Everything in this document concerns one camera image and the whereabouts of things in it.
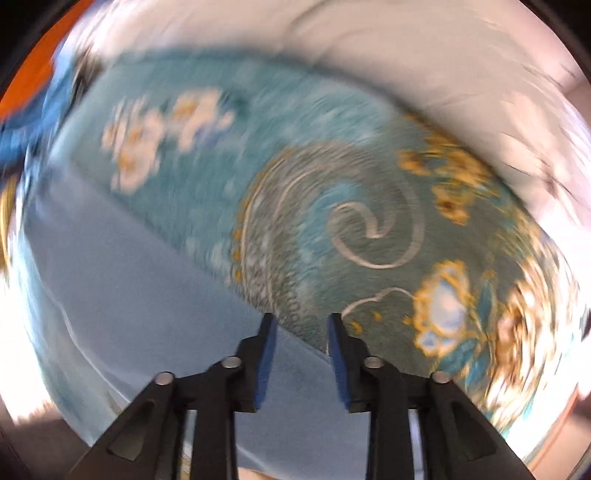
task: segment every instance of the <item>blue object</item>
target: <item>blue object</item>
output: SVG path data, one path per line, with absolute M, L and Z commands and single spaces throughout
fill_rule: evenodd
M 0 124 L 0 168 L 13 166 L 27 148 L 55 132 L 73 93 L 74 68 L 69 56 L 55 56 L 54 75 L 30 103 Z
M 333 369 L 335 371 L 339 398 L 348 409 L 351 405 L 351 396 L 349 394 L 349 376 L 347 374 L 347 365 L 345 364 L 343 352 L 340 350 L 339 340 L 336 334 L 335 321 L 331 316 L 328 318 L 328 320 L 326 320 L 326 327 L 328 329 L 329 337 L 329 354 L 332 359 Z
M 265 349 L 263 351 L 257 372 L 258 381 L 255 395 L 255 407 L 257 410 L 261 408 L 261 405 L 265 401 L 265 396 L 267 394 L 269 374 L 271 373 L 273 356 L 275 354 L 275 346 L 277 344 L 277 326 L 277 319 L 273 317 L 271 327 L 269 328 L 269 334 L 267 335 L 267 341 L 265 342 Z

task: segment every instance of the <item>white wall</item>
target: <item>white wall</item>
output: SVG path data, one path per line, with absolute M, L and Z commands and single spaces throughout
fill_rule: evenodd
M 476 15 L 507 31 L 538 67 L 568 92 L 584 79 L 555 33 L 519 0 L 465 0 Z
M 583 116 L 587 125 L 591 127 L 591 85 L 589 82 L 579 83 L 565 96 Z

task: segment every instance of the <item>screw head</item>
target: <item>screw head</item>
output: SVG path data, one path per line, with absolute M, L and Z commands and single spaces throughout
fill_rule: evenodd
M 242 365 L 242 360 L 238 356 L 227 356 L 222 360 L 222 366 L 224 368 L 237 368 Z
M 378 356 L 369 356 L 363 360 L 363 364 L 367 368 L 382 368 L 384 366 L 384 361 Z
M 156 375 L 156 378 L 154 378 L 154 382 L 156 382 L 157 385 L 168 385 L 172 383 L 173 380 L 174 375 L 170 372 L 160 372 Z
M 431 378 L 436 383 L 448 383 L 452 379 L 447 372 L 442 372 L 441 370 L 433 372 Z

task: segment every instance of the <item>blue cloth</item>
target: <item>blue cloth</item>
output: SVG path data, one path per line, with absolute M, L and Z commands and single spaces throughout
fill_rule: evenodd
M 73 167 L 38 186 L 23 234 L 28 243 L 19 241 L 14 270 L 32 297 L 28 330 L 43 347 L 37 351 L 53 400 L 66 418 L 81 419 L 74 427 L 90 443 L 115 416 L 105 418 L 98 405 L 109 403 L 112 388 L 130 400 L 155 372 L 203 371 L 257 330 L 258 311 Z M 245 468 L 302 480 L 364 476 L 368 417 L 347 413 L 328 357 L 283 329 L 263 408 L 238 415 L 236 431 Z
M 56 55 L 54 75 L 24 108 L 0 124 L 0 168 L 21 159 L 27 148 L 51 134 L 63 119 L 73 92 L 70 56 Z

